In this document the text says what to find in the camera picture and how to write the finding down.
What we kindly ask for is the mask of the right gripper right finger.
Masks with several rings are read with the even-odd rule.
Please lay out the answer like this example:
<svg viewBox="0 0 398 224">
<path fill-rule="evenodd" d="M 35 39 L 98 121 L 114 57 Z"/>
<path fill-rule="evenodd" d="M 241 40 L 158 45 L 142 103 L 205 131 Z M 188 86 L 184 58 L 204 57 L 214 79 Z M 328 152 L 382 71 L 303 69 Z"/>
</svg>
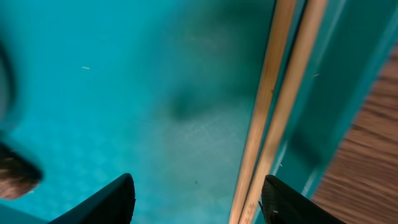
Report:
<svg viewBox="0 0 398 224">
<path fill-rule="evenodd" d="M 345 224 L 274 175 L 265 177 L 259 205 L 268 224 Z"/>
</svg>

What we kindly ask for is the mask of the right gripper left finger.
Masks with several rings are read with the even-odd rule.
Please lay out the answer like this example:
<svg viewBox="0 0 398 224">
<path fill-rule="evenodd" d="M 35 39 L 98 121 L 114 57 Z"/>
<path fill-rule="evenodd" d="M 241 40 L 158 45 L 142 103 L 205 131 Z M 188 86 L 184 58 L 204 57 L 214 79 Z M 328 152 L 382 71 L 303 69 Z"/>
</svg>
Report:
<svg viewBox="0 0 398 224">
<path fill-rule="evenodd" d="M 133 178 L 125 173 L 49 224 L 130 224 L 135 202 Z"/>
</svg>

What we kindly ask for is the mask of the wooden chopstick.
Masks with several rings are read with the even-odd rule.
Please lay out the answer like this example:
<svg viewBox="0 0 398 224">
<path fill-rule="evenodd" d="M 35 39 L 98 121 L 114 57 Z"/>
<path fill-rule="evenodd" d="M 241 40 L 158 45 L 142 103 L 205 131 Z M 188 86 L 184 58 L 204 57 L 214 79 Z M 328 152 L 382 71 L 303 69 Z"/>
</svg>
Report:
<svg viewBox="0 0 398 224">
<path fill-rule="evenodd" d="M 282 66 L 284 51 L 254 172 L 238 224 L 252 223 L 254 219 L 264 179 L 272 170 L 327 4 L 327 0 L 308 0 L 305 3 L 285 67 Z"/>
<path fill-rule="evenodd" d="M 256 101 L 239 169 L 228 224 L 238 224 L 248 193 L 289 35 L 296 0 L 276 0 Z"/>
</svg>

